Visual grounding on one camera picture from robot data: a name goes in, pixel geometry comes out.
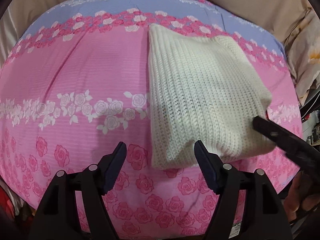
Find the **person's right hand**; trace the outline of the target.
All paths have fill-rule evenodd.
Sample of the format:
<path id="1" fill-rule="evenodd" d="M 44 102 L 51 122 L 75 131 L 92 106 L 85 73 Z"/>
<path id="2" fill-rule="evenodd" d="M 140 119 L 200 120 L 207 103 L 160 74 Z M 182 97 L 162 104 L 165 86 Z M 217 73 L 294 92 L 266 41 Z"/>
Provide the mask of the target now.
<path id="1" fill-rule="evenodd" d="M 306 195 L 311 185 L 310 176 L 303 171 L 300 171 L 294 177 L 283 204 L 289 222 L 297 218 L 297 211 L 300 207 L 304 211 L 310 211 L 319 204 L 319 194 Z"/>

